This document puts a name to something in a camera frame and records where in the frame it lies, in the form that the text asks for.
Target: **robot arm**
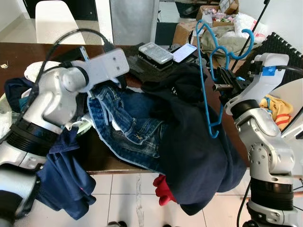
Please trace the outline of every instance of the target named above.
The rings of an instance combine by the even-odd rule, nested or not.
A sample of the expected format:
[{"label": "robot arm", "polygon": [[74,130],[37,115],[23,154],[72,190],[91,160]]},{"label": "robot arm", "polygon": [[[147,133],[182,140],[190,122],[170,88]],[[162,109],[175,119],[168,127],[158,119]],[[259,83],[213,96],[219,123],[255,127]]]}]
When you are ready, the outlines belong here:
[{"label": "robot arm", "polygon": [[36,172],[43,168],[62,127],[76,113],[76,95],[128,71],[123,51],[114,49],[42,75],[39,95],[0,144],[0,227],[12,226],[31,210],[40,185]]},{"label": "robot arm", "polygon": [[274,66],[287,65],[288,60],[285,54],[258,55],[252,62],[257,67],[252,71],[254,79],[248,86],[239,84],[230,72],[223,73],[219,77],[222,84],[215,85],[217,90],[224,87],[225,94],[220,100],[227,114],[233,116],[240,139],[248,151],[251,199],[247,209],[252,220],[244,224],[246,227],[298,227],[291,175],[294,153],[282,140],[271,116],[259,107],[261,99],[283,79],[285,70],[276,70]]}]

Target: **plastic bag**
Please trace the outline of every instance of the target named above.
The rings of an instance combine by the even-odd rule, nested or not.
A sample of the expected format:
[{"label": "plastic bag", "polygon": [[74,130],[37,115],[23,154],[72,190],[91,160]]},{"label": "plastic bag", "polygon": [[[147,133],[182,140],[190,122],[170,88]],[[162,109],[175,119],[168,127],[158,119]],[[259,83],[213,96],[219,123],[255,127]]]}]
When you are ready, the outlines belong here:
[{"label": "plastic bag", "polygon": [[[245,28],[252,30],[255,24],[257,23],[257,21],[249,15],[238,13],[233,23],[235,26],[236,35],[247,39],[249,35],[247,33],[242,33],[242,30]],[[266,39],[267,35],[268,35],[267,26],[262,23],[258,23],[258,26],[254,32],[255,43],[263,42]]]}]

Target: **blue jeans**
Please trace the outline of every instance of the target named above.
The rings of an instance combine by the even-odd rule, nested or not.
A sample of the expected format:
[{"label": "blue jeans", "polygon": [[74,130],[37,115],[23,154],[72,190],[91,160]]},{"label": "blue jeans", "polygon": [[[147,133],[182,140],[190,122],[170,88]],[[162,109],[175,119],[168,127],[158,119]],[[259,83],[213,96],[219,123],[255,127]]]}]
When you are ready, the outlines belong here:
[{"label": "blue jeans", "polygon": [[[148,94],[120,90],[109,84],[91,92],[89,112],[101,140],[120,159],[163,173],[158,146],[167,124],[150,116],[154,100]],[[113,128],[113,120],[120,131]]]}]

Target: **blue label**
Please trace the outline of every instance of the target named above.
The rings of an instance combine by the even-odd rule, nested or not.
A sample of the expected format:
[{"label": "blue label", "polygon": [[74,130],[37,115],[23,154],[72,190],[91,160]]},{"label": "blue label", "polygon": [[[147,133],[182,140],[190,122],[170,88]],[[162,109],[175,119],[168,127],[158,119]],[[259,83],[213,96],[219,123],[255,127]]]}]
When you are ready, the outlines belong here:
[{"label": "blue label", "polygon": [[244,78],[242,78],[242,77],[237,77],[237,80],[242,80],[242,81],[245,81],[245,79],[244,79]]},{"label": "blue label", "polygon": [[275,66],[263,67],[262,76],[274,76],[276,71]]}]

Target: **red cloth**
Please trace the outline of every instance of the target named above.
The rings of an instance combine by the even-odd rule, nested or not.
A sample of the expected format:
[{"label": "red cloth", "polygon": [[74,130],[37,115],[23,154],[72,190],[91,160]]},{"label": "red cloth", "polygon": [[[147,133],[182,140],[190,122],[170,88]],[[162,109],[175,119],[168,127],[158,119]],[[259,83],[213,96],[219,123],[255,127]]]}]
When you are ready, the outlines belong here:
[{"label": "red cloth", "polygon": [[153,186],[157,187],[156,196],[160,197],[160,206],[166,205],[171,200],[177,202],[166,183],[166,176],[159,174],[159,176],[153,181]]}]

